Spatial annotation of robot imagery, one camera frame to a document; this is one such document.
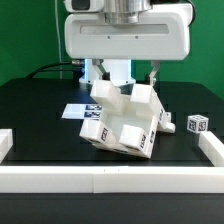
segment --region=black table surface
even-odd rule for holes
[[[96,149],[79,137],[82,120],[61,118],[67,103],[94,103],[72,80],[11,80],[0,87],[0,129],[13,129],[14,146],[1,165],[212,166],[187,117],[208,117],[223,141],[224,102],[195,83],[157,82],[155,90],[176,133],[157,132],[144,159]],[[3,223],[222,223],[223,209],[223,194],[0,194]]]

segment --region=white box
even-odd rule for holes
[[[196,134],[207,131],[208,121],[209,119],[207,117],[201,115],[188,116],[187,130]]]

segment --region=small marker cube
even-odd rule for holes
[[[201,115],[192,115],[188,116],[187,130],[194,132],[196,134],[208,130],[208,121],[207,117]]]

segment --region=black cable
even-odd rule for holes
[[[38,68],[36,71],[27,75],[26,78],[32,79],[38,72],[41,72],[47,68],[52,68],[52,67],[57,67],[57,66],[62,66],[62,65],[72,65],[72,62],[61,62],[61,63],[54,63],[54,64],[42,66],[42,67]]]
[[[80,71],[80,69],[82,69],[82,68],[40,70],[39,72],[75,72],[75,71]]]

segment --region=green background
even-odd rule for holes
[[[194,0],[194,3],[197,18],[191,27],[191,52],[184,61],[163,62],[159,79],[201,83],[224,99],[224,1]],[[63,38],[67,12],[62,0],[58,4],[63,60],[68,60]],[[2,0],[0,85],[58,61],[54,0]],[[138,61],[133,67],[138,80],[143,80],[151,70],[147,61]],[[59,74],[48,76],[58,78]]]

